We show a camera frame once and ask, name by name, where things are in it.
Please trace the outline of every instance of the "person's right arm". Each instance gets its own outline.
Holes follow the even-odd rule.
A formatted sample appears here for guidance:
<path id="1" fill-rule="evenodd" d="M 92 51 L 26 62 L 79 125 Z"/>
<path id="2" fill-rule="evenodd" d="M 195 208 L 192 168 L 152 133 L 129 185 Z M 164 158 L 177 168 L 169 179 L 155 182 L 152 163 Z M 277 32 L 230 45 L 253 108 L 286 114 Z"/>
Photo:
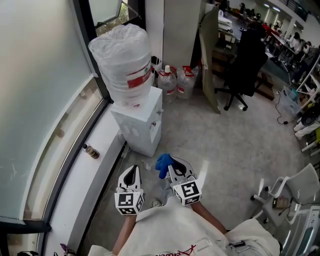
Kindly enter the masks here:
<path id="1" fill-rule="evenodd" d="M 226 234 L 227 230 L 222 225 L 222 223 L 217 220 L 208 210 L 205 208 L 202 203 L 195 202 L 190 205 L 193 211 L 197 214 L 199 214 L 202 218 L 204 218 L 206 221 L 211 223 L 213 226 L 215 226 L 222 234 Z"/>

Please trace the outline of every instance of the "office chair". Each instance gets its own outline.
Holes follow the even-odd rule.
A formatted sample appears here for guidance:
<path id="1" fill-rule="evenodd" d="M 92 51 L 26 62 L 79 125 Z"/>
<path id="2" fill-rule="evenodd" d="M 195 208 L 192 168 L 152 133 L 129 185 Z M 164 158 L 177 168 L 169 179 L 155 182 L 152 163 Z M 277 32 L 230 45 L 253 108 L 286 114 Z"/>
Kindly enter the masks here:
<path id="1" fill-rule="evenodd" d="M 315 168 L 311 163 L 309 163 L 305 168 L 292 177 L 279 177 L 272 189 L 266 186 L 264 188 L 268 193 L 266 199 L 260 197 L 263 187 L 264 179 L 262 178 L 258 194 L 255 194 L 250 198 L 252 201 L 257 200 L 262 203 L 262 210 L 255 215 L 253 219 L 257 219 L 262 214 L 265 214 L 267 219 L 265 219 L 263 223 L 270 221 L 274 226 L 279 227 L 285 219 L 290 225 L 295 222 L 301 204 L 313 203 L 312 197 L 319 191 L 320 184 Z M 276 203 L 275 199 L 282 197 L 288 199 L 290 206 L 292 203 L 297 204 L 294 216 L 291 220 L 289 220 L 291 207 L 273 207 Z"/>
<path id="2" fill-rule="evenodd" d="M 214 89 L 215 94 L 217 92 L 231 94 L 228 105 L 224 107 L 225 111 L 230 108 L 234 97 L 244 105 L 243 111 L 248 109 L 241 95 L 250 97 L 254 95 L 258 72 L 268 59 L 261 36 L 256 29 L 249 29 L 242 33 L 237 57 L 230 67 L 226 67 L 224 86 L 228 86 L 229 89 Z"/>

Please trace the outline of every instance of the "small glass bottle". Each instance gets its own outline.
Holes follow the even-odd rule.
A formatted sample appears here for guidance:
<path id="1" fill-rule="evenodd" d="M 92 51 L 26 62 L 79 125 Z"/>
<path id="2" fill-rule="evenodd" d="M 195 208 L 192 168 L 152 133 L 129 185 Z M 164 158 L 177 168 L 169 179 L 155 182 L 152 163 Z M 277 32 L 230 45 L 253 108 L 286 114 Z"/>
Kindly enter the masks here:
<path id="1" fill-rule="evenodd" d="M 92 146 L 87 145 L 87 144 L 83 144 L 82 148 L 84 149 L 84 151 L 86 153 L 89 154 L 90 157 L 92 157 L 93 159 L 97 159 L 99 157 L 99 152 L 96 151 Z"/>

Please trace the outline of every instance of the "white bottle cap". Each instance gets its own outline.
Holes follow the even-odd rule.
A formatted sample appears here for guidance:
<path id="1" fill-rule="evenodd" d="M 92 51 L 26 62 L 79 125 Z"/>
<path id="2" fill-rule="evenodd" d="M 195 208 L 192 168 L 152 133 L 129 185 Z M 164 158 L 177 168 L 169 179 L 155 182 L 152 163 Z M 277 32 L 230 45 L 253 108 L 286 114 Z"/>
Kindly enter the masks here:
<path id="1" fill-rule="evenodd" d="M 169 65 L 165 65 L 164 72 L 166 72 L 166 73 L 170 73 L 171 72 L 171 69 L 170 69 Z"/>

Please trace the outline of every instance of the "person's left arm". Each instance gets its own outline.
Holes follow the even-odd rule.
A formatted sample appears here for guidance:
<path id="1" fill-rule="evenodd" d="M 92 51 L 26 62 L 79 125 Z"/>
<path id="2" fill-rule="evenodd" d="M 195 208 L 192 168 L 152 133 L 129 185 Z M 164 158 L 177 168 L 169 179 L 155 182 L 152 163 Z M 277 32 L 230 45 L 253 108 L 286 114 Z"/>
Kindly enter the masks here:
<path id="1" fill-rule="evenodd" d="M 122 247 L 124 247 L 125 243 L 131 235 L 132 230 L 134 230 L 136 219 L 137 215 L 127 215 L 125 217 L 124 224 L 112 250 L 113 255 L 118 255 Z"/>

